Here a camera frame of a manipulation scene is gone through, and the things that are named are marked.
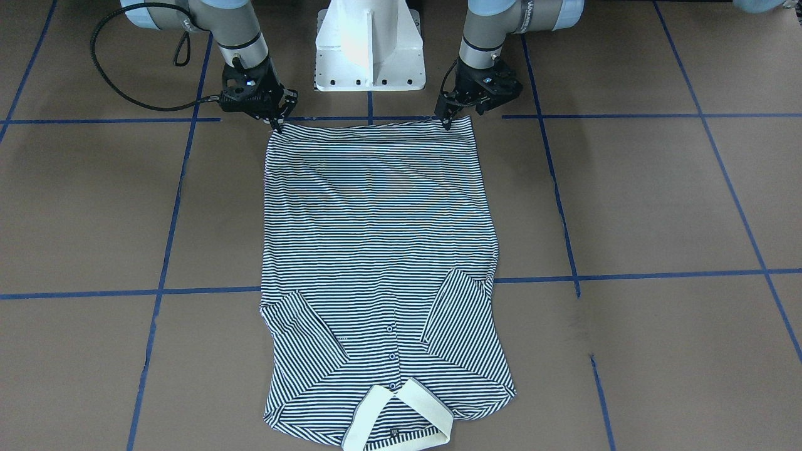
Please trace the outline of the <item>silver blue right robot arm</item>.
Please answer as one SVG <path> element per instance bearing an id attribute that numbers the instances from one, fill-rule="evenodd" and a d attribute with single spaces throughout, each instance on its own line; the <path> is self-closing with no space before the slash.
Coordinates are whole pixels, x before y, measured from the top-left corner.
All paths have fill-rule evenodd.
<path id="1" fill-rule="evenodd" d="M 211 34 L 224 59 L 222 88 L 204 102 L 217 103 L 280 131 L 297 105 L 273 66 L 259 19 L 249 1 L 121 1 L 128 20 L 144 29 Z"/>

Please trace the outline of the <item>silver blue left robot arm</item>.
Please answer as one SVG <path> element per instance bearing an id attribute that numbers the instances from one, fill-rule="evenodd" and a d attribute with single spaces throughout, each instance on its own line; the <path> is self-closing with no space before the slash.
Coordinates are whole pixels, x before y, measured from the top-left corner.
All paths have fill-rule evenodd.
<path id="1" fill-rule="evenodd" d="M 463 110 L 483 115 L 518 99 L 523 86 L 501 58 L 509 35 L 572 28 L 584 8 L 584 1 L 470 1 L 459 55 L 443 77 L 435 105 L 443 128 L 452 128 Z"/>

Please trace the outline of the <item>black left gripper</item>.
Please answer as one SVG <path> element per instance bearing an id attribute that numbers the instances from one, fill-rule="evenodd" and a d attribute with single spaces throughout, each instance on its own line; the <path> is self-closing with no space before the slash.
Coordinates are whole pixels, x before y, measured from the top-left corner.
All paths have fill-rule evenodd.
<path id="1" fill-rule="evenodd" d="M 439 86 L 435 117 L 449 131 L 460 111 L 475 108 L 477 114 L 483 115 L 518 99 L 522 91 L 516 72 L 502 59 L 494 60 L 490 68 L 484 69 L 472 68 L 456 59 Z"/>

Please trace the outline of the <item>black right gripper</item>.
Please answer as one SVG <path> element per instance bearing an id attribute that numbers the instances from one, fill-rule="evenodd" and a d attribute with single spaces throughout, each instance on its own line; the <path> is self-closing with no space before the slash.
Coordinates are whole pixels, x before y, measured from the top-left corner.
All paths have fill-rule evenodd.
<path id="1" fill-rule="evenodd" d="M 282 132 L 284 120 L 298 103 L 298 92 L 281 83 L 272 59 L 245 68 L 241 58 L 234 58 L 223 69 L 217 102 L 225 112 L 241 112 L 256 120 L 270 121 L 272 131 Z"/>

